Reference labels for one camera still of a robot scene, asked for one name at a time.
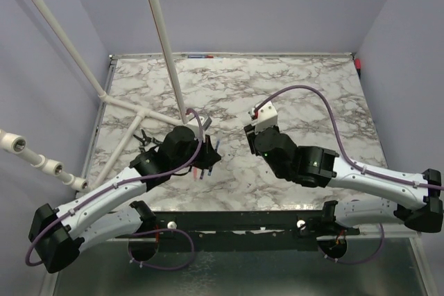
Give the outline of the blue pen cap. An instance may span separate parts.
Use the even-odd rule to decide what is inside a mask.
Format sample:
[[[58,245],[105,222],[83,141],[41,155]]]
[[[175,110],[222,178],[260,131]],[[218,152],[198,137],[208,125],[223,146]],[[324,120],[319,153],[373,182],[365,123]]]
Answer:
[[[220,146],[220,143],[221,143],[221,138],[220,137],[217,137],[216,138],[216,145],[215,145],[215,147],[214,147],[214,163],[209,167],[209,169],[208,169],[208,173],[207,173],[207,175],[208,176],[211,176],[212,175],[212,171],[213,171],[213,168],[214,168],[214,165],[215,165],[215,163],[217,163],[217,162],[219,162],[220,160],[221,160],[221,156],[220,156],[220,154],[219,154],[219,152],[218,152],[218,149],[219,149],[219,146]]]

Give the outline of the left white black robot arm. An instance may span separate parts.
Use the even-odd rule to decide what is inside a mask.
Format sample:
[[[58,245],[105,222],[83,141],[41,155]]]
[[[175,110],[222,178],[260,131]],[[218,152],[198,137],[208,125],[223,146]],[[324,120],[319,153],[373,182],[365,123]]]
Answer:
[[[71,265],[86,249],[110,238],[143,237],[156,226],[147,204],[135,198],[169,181],[186,168],[211,169],[221,161],[210,136],[176,126],[161,144],[146,150],[114,178],[67,204],[39,207],[28,239],[26,265],[43,265],[50,274]],[[31,261],[36,252],[40,260]]]

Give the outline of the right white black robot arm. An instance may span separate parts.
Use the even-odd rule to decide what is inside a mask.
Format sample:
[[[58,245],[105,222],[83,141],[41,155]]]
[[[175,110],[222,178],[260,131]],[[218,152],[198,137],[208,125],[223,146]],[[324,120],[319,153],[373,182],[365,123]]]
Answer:
[[[297,146],[276,126],[261,132],[244,128],[250,151],[270,166],[278,179],[301,186],[350,189],[371,200],[324,204],[318,218],[326,234],[364,224],[403,224],[413,231],[439,233],[443,226],[441,174],[432,169],[403,173],[353,161],[318,146]]]

